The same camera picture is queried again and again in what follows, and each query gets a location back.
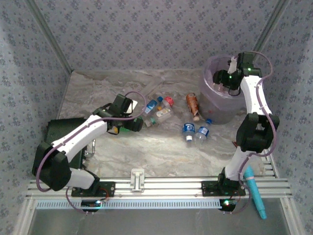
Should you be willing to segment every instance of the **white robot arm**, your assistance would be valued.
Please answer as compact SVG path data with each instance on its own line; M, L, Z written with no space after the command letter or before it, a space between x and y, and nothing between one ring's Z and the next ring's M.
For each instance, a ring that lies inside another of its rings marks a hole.
M258 102L255 88L258 84L258 82L261 80L259 76L247 76L242 79L242 82L240 83L240 88L245 96L246 101L246 112L247 114L253 114L257 113L258 115L264 115L260 104ZM270 109L268 108L268 105L265 100L263 88L259 88L259 94L261 102L268 114L272 114ZM240 146L237 147L236 152L229 162L229 164L225 167L225 175L226 178L234 181L238 181L238 171L242 163L245 161L248 154L253 153L255 151L246 151L243 152L240 148ZM246 168L248 167L248 164L245 165L242 172L246 171Z
M213 82L222 83L230 95L230 91L237 91L236 95L243 91L247 116L237 131L238 147L233 158L219 174L217 184L212 187L212 182L202 183L203 195L244 195L239 181L248 166L249 156L270 147L274 133L271 124L275 130L279 125L279 117L272 115L266 103L261 70L253 66L253 55L253 52L239 53L237 60L232 58L229 61L228 71L220 70L213 75Z
M49 144L41 143L36 151L32 169L40 191L46 191L39 185L39 179L54 191L63 187L87 189L91 194L99 189L99 178L92 172L74 169L69 163L88 143L112 128L120 127L140 131L143 120L129 116L137 104L123 95L118 95L113 103L96 109L79 127Z

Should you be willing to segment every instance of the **vent grille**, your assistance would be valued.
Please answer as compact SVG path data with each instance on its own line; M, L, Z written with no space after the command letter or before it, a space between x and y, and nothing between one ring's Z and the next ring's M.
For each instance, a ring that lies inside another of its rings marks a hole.
M73 201L81 207L81 201ZM38 200L37 209L72 209L66 200ZM220 209L219 199L129 200L114 199L95 209Z

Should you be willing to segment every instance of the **brown bottle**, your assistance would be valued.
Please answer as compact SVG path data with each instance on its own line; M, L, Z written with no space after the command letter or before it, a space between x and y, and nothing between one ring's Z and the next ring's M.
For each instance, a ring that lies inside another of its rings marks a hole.
M198 100L196 97L196 94L190 93L186 96L186 101L189 107L190 112L194 116L194 121L199 121L199 106L198 106Z

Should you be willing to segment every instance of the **metal bracket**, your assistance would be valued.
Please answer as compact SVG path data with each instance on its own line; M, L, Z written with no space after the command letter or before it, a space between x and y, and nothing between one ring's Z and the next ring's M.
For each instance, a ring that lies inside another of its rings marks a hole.
M133 192L143 192L145 190L145 170L132 169L131 188Z
M114 197L115 182L107 181L99 183L99 190L93 193L89 189L73 188L72 197Z
M218 187L217 181L202 181L201 182L202 196L203 197L216 197L216 196L245 196L244 189L238 188L237 190L227 190Z
M91 152L88 151L89 145L91 145ZM91 144L87 145L87 150L85 151L85 157L91 158L94 156L95 148L96 148L96 140L93 140Z

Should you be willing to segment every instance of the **marble surface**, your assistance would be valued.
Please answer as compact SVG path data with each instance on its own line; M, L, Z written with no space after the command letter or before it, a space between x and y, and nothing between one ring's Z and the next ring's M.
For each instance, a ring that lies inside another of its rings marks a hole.
M185 96L199 95L201 70L117 70L75 71L72 73L59 118L88 118L92 111L113 102L118 93L140 91L151 79L165 77L157 94L170 95L175 104L174 117L159 126L143 127L140 132L121 132L118 136L103 134L96 139L95 155L86 161L87 168L100 177L129 177L131 169L143 168L146 176L211 176L218 175L235 152L232 141L245 117L238 114L230 123L211 125L208 141L200 148L187 148L181 128L188 111ZM138 114L143 101L138 101ZM251 163L255 174L263 174L260 159Z

